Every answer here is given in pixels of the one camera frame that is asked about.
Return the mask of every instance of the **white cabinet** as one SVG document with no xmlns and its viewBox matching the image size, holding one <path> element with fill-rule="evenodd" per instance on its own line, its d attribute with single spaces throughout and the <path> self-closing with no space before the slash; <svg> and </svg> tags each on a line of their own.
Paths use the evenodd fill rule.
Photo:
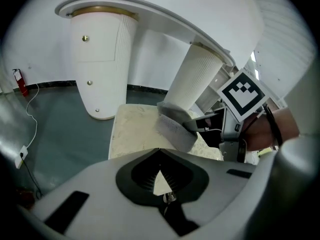
<svg viewBox="0 0 320 240">
<path fill-rule="evenodd" d="M 73 70 L 85 109 L 93 118 L 113 118 L 126 103 L 136 28 L 135 19 L 110 12 L 71 19 Z"/>
</svg>

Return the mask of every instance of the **pleated white cylinder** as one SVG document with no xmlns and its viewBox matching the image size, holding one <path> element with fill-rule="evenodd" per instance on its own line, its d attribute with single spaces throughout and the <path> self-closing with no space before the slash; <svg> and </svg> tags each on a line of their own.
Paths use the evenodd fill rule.
<svg viewBox="0 0 320 240">
<path fill-rule="evenodd" d="M 191 45 L 164 101 L 190 109 L 222 65 L 221 59 L 213 53 Z"/>
<path fill-rule="evenodd" d="M 135 19 L 110 12 L 85 13 L 71 19 L 75 80 L 87 112 L 95 119 L 113 118 L 118 107 L 126 103 L 136 28 Z"/>
</svg>

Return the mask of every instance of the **gray floor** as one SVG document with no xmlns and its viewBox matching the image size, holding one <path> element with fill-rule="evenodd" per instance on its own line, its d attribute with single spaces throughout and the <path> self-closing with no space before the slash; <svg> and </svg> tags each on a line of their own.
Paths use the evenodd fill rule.
<svg viewBox="0 0 320 240">
<path fill-rule="evenodd" d="M 36 90 L 25 99 L 16 93 L 17 99 L 26 105 Z M 140 91 L 128 91 L 128 104 L 156 105 L 165 95 Z M 27 165 L 33 171 L 42 192 L 48 193 L 89 165 L 108 159 L 113 119 L 96 120 L 88 115 L 77 87 L 40 89 L 31 103 L 38 121 L 38 131 L 28 149 Z M 17 185 L 28 187 L 24 166 L 15 174 L 21 174 Z"/>
</svg>

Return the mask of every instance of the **red fire extinguisher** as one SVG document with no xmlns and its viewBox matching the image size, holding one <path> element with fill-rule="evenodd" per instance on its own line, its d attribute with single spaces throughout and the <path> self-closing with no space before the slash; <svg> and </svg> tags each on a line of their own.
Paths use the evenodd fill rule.
<svg viewBox="0 0 320 240">
<path fill-rule="evenodd" d="M 13 75 L 15 77 L 16 83 L 19 86 L 20 91 L 22 92 L 23 96 L 27 96 L 29 94 L 29 91 L 27 89 L 25 80 L 22 76 L 20 69 L 13 69 Z"/>
</svg>

